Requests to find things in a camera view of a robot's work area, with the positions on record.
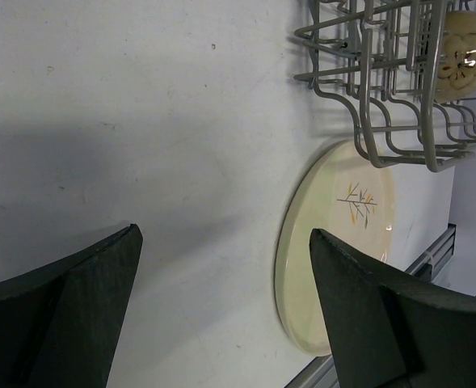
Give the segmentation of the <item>cream plate with branch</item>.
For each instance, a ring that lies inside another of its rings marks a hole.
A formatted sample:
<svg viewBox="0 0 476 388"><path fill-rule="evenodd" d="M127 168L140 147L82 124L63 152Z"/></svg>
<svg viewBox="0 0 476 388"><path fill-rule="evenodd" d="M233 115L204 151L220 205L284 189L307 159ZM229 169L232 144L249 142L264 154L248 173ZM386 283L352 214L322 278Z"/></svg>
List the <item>cream plate with branch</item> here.
<svg viewBox="0 0 476 388"><path fill-rule="evenodd" d="M280 231L274 288L282 326L303 353L331 353L310 261L312 230L328 230L385 262L392 243L395 205L392 171L373 167L351 141L326 150L301 180Z"/></svg>

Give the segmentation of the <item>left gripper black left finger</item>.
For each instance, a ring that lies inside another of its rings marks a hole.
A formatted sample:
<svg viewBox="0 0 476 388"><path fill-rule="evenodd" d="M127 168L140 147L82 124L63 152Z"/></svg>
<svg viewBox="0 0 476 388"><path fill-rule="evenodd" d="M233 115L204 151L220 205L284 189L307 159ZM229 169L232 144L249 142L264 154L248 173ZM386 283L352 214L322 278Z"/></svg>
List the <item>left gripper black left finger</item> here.
<svg viewBox="0 0 476 388"><path fill-rule="evenodd" d="M0 282L0 387L105 387L143 237L131 224Z"/></svg>

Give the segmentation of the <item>black bowl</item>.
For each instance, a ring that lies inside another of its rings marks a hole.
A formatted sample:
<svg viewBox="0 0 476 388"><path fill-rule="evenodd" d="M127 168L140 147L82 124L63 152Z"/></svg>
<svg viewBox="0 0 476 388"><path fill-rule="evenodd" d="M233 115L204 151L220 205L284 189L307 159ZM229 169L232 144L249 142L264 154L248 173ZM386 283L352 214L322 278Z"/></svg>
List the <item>black bowl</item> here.
<svg viewBox="0 0 476 388"><path fill-rule="evenodd" d="M448 103L476 91L476 12L451 11L444 21L435 101Z"/></svg>

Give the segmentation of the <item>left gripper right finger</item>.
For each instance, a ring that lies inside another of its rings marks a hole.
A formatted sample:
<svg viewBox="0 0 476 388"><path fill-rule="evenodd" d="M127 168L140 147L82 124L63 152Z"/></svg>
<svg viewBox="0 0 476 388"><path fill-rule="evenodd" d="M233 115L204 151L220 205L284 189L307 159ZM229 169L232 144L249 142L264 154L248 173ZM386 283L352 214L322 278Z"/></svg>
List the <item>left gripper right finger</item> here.
<svg viewBox="0 0 476 388"><path fill-rule="evenodd" d="M342 387L476 387L476 295L374 259L326 230L310 259Z"/></svg>

